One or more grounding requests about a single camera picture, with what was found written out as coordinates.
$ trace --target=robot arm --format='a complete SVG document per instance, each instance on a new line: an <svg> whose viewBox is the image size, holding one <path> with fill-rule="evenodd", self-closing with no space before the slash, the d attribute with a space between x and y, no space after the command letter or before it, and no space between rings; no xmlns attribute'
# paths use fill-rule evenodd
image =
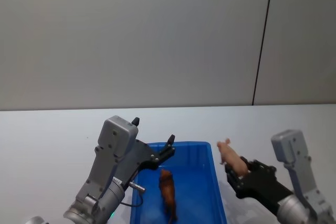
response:
<svg viewBox="0 0 336 224"><path fill-rule="evenodd" d="M317 188L310 166L311 157L301 131L287 130L272 137L277 160L284 162L295 190L293 194L279 183L276 169L259 161L248 162L248 175L236 176L225 166L227 180L238 198L257 199L283 224L335 224L332 209Z"/></svg>
<svg viewBox="0 0 336 224"><path fill-rule="evenodd" d="M77 193L76 200L64 213L64 222L106 224L129 186L144 191L144 188L132 182L138 172L143 169L157 169L174 155L174 135L156 152L136 139L138 125L139 118L129 123L118 116L104 122L98 146L94 149L96 158L91 172ZM34 218L28 224L47 223L41 217Z"/></svg>

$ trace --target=cable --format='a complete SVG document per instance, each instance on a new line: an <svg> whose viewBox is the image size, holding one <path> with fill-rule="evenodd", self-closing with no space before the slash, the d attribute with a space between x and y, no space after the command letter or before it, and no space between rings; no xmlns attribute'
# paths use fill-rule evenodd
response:
<svg viewBox="0 0 336 224"><path fill-rule="evenodd" d="M137 205L132 205L132 204L127 204L127 203L124 203L124 202L121 202L120 204L124 205L124 206L127 206L127 207L140 207L143 203L143 198L142 198L142 194L139 193L139 196L140 196L140 200L141 202Z"/></svg>
<svg viewBox="0 0 336 224"><path fill-rule="evenodd" d="M267 2L266 17L265 17L265 23L264 23L264 31L262 32L261 48L260 48L260 54L259 54L259 60L258 60L258 68L257 68L256 82L255 82L255 84L254 84L254 91L253 91L252 105L254 105L254 100L255 100L255 97L256 97L256 90L257 90L257 83L258 83L258 76L259 76L259 68L260 68L260 59L261 59L261 54L262 54L262 48L263 48L263 46L264 46L264 39L265 39L265 32L266 32L266 25L267 25L267 17L268 17L269 3L270 3L270 0L268 0L268 2Z"/></svg>

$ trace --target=blue container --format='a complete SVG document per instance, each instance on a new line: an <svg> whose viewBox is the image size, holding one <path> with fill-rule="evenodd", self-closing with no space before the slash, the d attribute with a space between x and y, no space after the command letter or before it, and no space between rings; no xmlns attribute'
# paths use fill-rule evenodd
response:
<svg viewBox="0 0 336 224"><path fill-rule="evenodd" d="M149 144L159 151L165 143ZM176 224L226 224L221 195L207 142L175 142L175 155L160 168L170 170L175 185ZM165 224L170 215L164 214L159 189L160 170L143 170L135 182L146 188L143 205L132 208L130 224ZM133 190L132 204L140 203Z"/></svg>

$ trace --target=toy pig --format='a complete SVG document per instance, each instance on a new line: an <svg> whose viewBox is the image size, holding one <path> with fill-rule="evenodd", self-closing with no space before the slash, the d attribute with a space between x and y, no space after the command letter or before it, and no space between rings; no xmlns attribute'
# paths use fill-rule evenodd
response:
<svg viewBox="0 0 336 224"><path fill-rule="evenodd" d="M165 213L168 213L168 211L170 211L171 216L168 223L171 224L173 220L177 220L177 216L174 180L173 175L169 170L161 170L159 188L161 191L161 196L163 198Z"/></svg>
<svg viewBox="0 0 336 224"><path fill-rule="evenodd" d="M240 159L238 154L229 146L230 139L226 139L225 142L217 142L217 147L222 157L222 162L227 163L237 174L238 177L248 174L247 165Z"/></svg>

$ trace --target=white tabletop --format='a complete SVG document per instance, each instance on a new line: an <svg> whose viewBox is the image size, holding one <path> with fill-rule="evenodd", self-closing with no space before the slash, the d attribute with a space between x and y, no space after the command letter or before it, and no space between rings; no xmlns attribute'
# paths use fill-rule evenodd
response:
<svg viewBox="0 0 336 224"><path fill-rule="evenodd" d="M240 155L276 166L278 180L292 189L270 138L301 129L319 189L336 207L336 105L14 111L0 112L0 222L20 224L41 215L53 224L60 218L88 177L103 122L113 115L128 121L140 117L138 138L147 143L166 141L171 134L176 141L210 142L231 224L277 222L257 201L235 197L219 164L216 142L230 137ZM131 197L128 189L124 201ZM129 223L130 212L120 205L108 223Z"/></svg>

